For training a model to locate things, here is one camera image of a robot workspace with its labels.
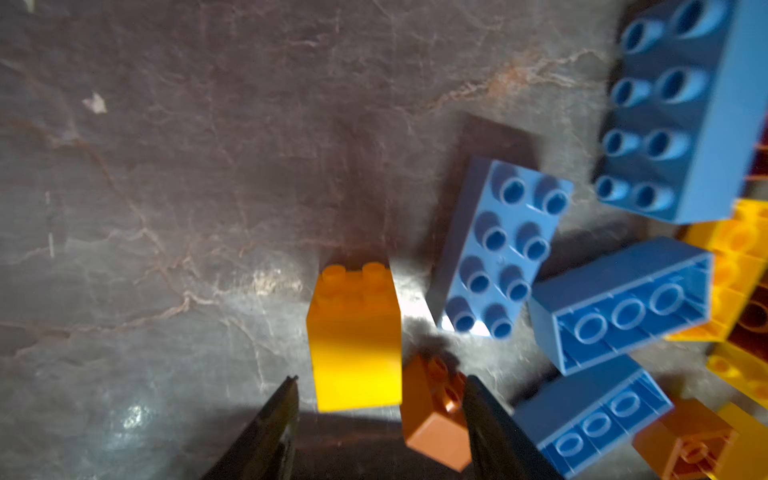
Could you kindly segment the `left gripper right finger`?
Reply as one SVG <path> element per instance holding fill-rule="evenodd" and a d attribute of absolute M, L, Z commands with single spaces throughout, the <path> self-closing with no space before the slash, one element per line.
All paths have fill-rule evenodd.
<path fill-rule="evenodd" d="M 563 480 L 475 375 L 467 377 L 462 407 L 476 479 Z"/>

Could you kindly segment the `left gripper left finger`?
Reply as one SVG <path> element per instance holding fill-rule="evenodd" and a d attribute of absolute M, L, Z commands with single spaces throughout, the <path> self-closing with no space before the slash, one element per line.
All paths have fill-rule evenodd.
<path fill-rule="evenodd" d="M 299 421 L 298 377 L 289 376 L 202 479 L 290 479 Z"/>

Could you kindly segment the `blue brick long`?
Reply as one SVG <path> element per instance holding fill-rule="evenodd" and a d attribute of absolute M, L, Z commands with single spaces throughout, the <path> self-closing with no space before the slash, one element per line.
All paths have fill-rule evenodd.
<path fill-rule="evenodd" d="M 439 329 L 495 340 L 511 336 L 573 188 L 568 180 L 509 162 L 470 161 L 425 295 Z"/>

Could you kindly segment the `yellow brick tall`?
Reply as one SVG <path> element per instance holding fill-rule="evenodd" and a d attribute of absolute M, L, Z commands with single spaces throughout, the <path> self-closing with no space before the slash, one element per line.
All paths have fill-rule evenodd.
<path fill-rule="evenodd" d="M 735 326 L 767 266 L 767 203 L 740 199 L 729 219 L 688 226 L 680 239 L 714 253 L 709 320 L 667 341 L 722 342 Z"/>

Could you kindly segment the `blue brick thin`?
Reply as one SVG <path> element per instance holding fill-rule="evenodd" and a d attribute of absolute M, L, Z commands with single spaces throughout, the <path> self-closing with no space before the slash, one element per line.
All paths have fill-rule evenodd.
<path fill-rule="evenodd" d="M 671 224 L 729 217 L 767 114 L 766 3 L 665 1 L 619 45 L 597 198 Z"/>

